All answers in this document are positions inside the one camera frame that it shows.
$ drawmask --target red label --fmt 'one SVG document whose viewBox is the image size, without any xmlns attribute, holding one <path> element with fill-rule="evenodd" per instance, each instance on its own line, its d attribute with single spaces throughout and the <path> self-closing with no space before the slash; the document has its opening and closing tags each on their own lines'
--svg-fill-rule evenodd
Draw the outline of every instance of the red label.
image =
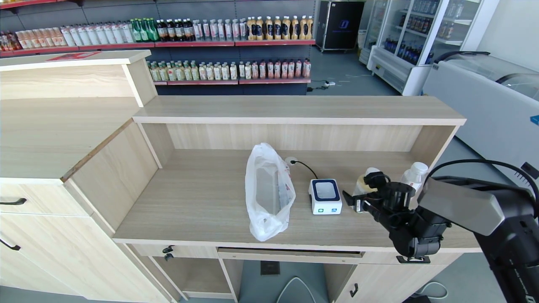
<svg viewBox="0 0 539 303">
<path fill-rule="evenodd" d="M 98 53 L 100 52 L 69 53 L 69 54 L 63 54 L 61 56 L 51 58 L 47 61 L 82 60 Z"/>
</svg>

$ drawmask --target glass door refrigerator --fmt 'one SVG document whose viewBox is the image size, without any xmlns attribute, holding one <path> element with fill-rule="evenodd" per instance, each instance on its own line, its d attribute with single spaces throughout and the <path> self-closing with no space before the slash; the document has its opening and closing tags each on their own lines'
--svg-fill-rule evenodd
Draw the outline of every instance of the glass door refrigerator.
<svg viewBox="0 0 539 303">
<path fill-rule="evenodd" d="M 365 39 L 367 68 L 402 95 L 419 95 L 436 58 L 477 50 L 498 1 L 383 1 L 382 25 L 376 30 L 375 6 Z M 376 39 L 369 40 L 369 34 Z"/>
</svg>

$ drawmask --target white wall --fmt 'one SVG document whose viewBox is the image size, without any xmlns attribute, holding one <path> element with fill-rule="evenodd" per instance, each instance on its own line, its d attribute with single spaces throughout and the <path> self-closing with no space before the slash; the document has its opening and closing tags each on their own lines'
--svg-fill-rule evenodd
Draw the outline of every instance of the white wall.
<svg viewBox="0 0 539 303">
<path fill-rule="evenodd" d="M 500 0 L 478 51 L 539 71 L 538 36 L 539 0 Z"/>
</svg>

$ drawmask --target wooden countertop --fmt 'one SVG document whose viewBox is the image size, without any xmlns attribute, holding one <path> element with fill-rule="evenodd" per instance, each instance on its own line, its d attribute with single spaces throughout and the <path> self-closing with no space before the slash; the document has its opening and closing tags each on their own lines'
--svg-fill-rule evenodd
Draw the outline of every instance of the wooden countertop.
<svg viewBox="0 0 539 303">
<path fill-rule="evenodd" d="M 174 150 L 113 236 L 118 243 L 212 245 L 272 249 L 390 251 L 389 233 L 370 214 L 344 203 L 340 215 L 313 215 L 307 194 L 312 173 L 291 167 L 296 200 L 289 227 L 266 242 L 249 231 L 245 168 L 250 150 Z M 353 192 L 357 172 L 374 166 L 399 178 L 413 162 L 406 152 L 278 151 L 295 156 L 320 178 L 335 178 Z M 479 252 L 473 235 L 457 226 L 444 234 L 440 252 Z"/>
<path fill-rule="evenodd" d="M 138 109 L 134 97 L 2 100 L 0 177 L 59 180 Z"/>
<path fill-rule="evenodd" d="M 133 117 L 141 123 L 463 125 L 435 97 L 157 96 Z"/>
<path fill-rule="evenodd" d="M 52 67 L 131 64 L 151 55 L 151 52 L 149 50 L 107 51 L 99 52 L 85 59 L 47 61 L 61 55 L 44 54 L 0 59 L 0 72 Z"/>
</svg>

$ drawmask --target refrigerator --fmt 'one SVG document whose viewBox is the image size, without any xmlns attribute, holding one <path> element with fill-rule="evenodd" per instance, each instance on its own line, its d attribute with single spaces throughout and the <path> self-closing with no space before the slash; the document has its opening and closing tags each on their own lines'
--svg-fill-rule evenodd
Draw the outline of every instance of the refrigerator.
<svg viewBox="0 0 539 303">
<path fill-rule="evenodd" d="M 465 144 L 521 168 L 539 185 L 539 73 L 488 52 L 451 52 L 436 60 L 423 91 L 466 117 L 456 133 Z M 520 174 L 496 168 L 529 188 Z"/>
<path fill-rule="evenodd" d="M 477 50 L 498 1 L 376 0 L 360 61 L 402 95 L 419 95 L 436 58 Z"/>
</svg>

